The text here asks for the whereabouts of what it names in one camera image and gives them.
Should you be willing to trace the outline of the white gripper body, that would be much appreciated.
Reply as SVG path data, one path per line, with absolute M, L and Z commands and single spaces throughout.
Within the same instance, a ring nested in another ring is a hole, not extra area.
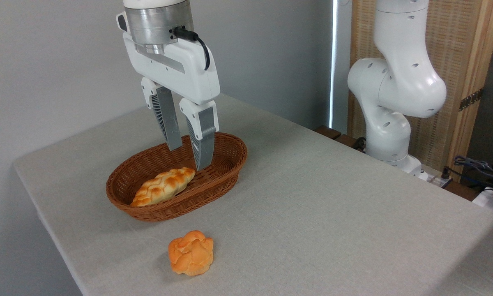
M 180 35 L 158 54 L 133 41 L 125 12 L 117 15 L 117 22 L 137 73 L 199 105 L 220 94 L 214 58 L 196 33 L 183 28 L 166 30 Z

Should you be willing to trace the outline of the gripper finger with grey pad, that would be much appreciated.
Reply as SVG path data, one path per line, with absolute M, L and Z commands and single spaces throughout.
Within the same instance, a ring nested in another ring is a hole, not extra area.
M 182 139 L 171 90 L 146 77 L 141 80 L 141 86 L 147 107 L 154 112 L 169 149 L 181 147 Z
M 196 170 L 201 171 L 212 162 L 214 137 L 219 131 L 215 102 L 197 105 L 188 99 L 182 99 L 180 109 L 187 119 Z

